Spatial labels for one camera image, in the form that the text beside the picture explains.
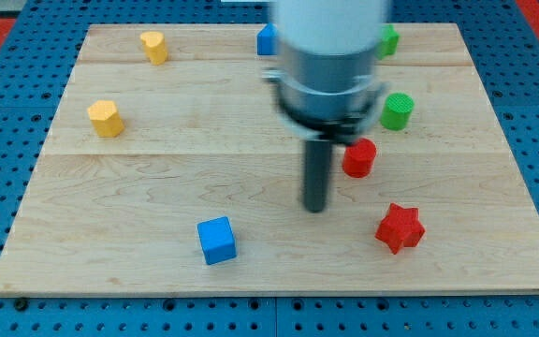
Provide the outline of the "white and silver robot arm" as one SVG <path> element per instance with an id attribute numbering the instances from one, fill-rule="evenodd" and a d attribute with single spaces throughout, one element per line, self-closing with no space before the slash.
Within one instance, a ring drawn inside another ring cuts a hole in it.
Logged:
<path id="1" fill-rule="evenodd" d="M 389 0 L 277 0 L 277 64 L 265 77 L 306 140 L 354 143 L 377 119 L 374 74 Z"/>

